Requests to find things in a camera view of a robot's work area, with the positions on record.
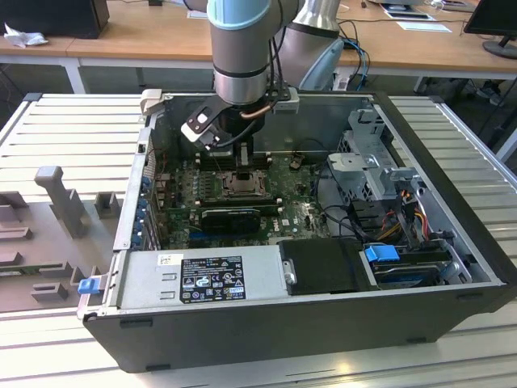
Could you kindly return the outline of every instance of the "copper pipe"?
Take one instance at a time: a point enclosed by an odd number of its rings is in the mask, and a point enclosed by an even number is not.
[[[260,108],[258,111],[252,112],[252,113],[244,113],[241,112],[241,118],[244,120],[253,120],[257,119],[260,116],[265,115],[271,110],[272,106],[270,104],[266,105],[265,107]]]

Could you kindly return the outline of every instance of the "blue cable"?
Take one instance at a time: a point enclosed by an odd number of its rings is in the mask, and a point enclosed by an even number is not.
[[[360,91],[361,87],[363,87],[364,79],[366,78],[366,69],[367,69],[366,57],[364,55],[364,51],[357,44],[355,44],[354,42],[352,42],[351,40],[348,40],[348,39],[343,39],[343,40],[345,41],[345,43],[352,46],[355,49],[355,51],[357,51],[357,53],[361,56],[361,61],[363,62],[363,75],[361,76],[361,80],[359,81],[359,85],[357,86],[357,89],[356,89],[357,91]]]

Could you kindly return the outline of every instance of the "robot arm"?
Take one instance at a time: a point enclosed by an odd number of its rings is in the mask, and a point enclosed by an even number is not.
[[[189,141],[206,150],[233,145],[234,153],[239,153],[240,143],[245,142],[252,153],[250,136],[262,128],[264,115],[283,94],[282,81],[321,90],[343,50],[335,21],[339,0],[184,2],[190,9],[206,11],[211,24],[217,95],[207,99],[182,127]],[[272,49],[276,42],[281,46],[278,51]],[[271,70],[276,57],[280,82],[274,90]],[[221,131],[232,135],[232,140],[221,142]]]

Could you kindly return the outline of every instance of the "monitor stand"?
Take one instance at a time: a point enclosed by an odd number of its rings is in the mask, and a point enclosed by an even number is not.
[[[509,36],[505,36],[499,43],[486,41],[483,42],[483,48],[498,57],[517,59],[517,47],[512,44],[508,44],[510,39],[511,38]]]

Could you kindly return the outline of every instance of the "motherboard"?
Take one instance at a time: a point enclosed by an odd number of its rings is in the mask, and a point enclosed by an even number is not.
[[[176,163],[157,174],[157,219],[166,249],[273,245],[325,238],[325,215],[314,200],[317,163],[292,154],[256,157],[246,179],[231,158]]]

